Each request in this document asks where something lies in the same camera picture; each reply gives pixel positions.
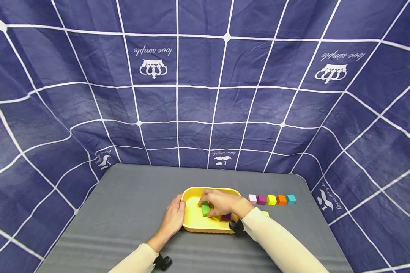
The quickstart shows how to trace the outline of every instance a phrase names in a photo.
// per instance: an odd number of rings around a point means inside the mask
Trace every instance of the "pink block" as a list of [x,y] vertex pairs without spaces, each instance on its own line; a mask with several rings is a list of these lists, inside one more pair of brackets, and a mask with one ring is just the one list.
[[223,215],[222,218],[227,221],[231,221],[231,213],[228,213],[227,215]]
[[255,205],[257,203],[257,196],[256,195],[249,195],[249,203]]
[[258,198],[257,198],[257,203],[259,205],[265,205],[267,203],[266,196],[265,195],[259,195]]

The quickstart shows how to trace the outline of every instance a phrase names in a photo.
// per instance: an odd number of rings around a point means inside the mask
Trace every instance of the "colored block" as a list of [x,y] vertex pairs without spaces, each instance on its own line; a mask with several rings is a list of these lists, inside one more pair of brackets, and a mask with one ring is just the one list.
[[257,197],[255,195],[249,195],[249,203],[255,205],[257,203]]
[[274,195],[268,195],[266,200],[267,200],[268,205],[271,205],[271,206],[276,205],[276,197]]
[[278,195],[278,205],[280,206],[285,206],[287,204],[287,199],[285,197],[285,195]]
[[208,201],[204,201],[202,203],[202,215],[207,216],[210,212],[210,206],[208,205]]
[[213,219],[216,220],[217,222],[220,222],[220,219],[222,218],[221,215],[219,216],[213,216]]
[[223,215],[222,218],[225,219],[226,221],[231,221],[231,213],[228,213],[227,215]]
[[287,195],[287,204],[291,205],[296,203],[296,197],[294,195]]
[[267,202],[266,196],[265,195],[259,195],[257,198],[257,204],[259,205],[265,205]]

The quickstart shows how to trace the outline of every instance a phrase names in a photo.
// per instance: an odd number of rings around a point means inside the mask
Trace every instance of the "purple block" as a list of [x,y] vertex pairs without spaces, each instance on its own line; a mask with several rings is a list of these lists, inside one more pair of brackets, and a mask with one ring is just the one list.
[[259,205],[265,205],[267,203],[266,196],[265,195],[259,195],[257,198],[257,204]]
[[227,221],[231,221],[231,213],[228,213],[227,215],[223,215],[222,218]]

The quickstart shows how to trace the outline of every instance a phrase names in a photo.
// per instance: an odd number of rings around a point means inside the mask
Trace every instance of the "beige long sleeve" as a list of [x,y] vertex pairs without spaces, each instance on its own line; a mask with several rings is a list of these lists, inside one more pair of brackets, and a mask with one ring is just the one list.
[[283,273],[328,273],[298,239],[257,207],[242,222],[249,236],[264,248]]
[[[265,249],[283,273],[328,273],[298,239],[257,207],[242,222],[249,236]],[[109,273],[151,273],[157,256],[150,246],[141,244]]]
[[141,244],[108,273],[151,273],[153,261],[157,257],[158,253],[151,249],[150,246]]

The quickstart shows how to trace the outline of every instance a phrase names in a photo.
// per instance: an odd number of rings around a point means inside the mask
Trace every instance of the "hand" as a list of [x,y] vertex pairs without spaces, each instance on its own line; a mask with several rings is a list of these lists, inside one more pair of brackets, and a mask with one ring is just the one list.
[[176,234],[184,223],[185,201],[181,200],[182,195],[177,195],[167,206],[164,219],[159,230],[147,241],[156,253],[159,253],[167,244],[170,238]]
[[206,189],[199,200],[199,207],[202,206],[203,201],[208,201],[214,206],[214,209],[208,213],[208,217],[235,213],[240,218],[244,218],[254,209],[252,204],[250,204],[246,198],[231,195],[230,193],[224,193],[220,190]]
[[181,194],[177,195],[175,199],[167,206],[164,220],[162,221],[160,232],[172,237],[180,230],[184,223],[185,216],[185,201],[181,200]]

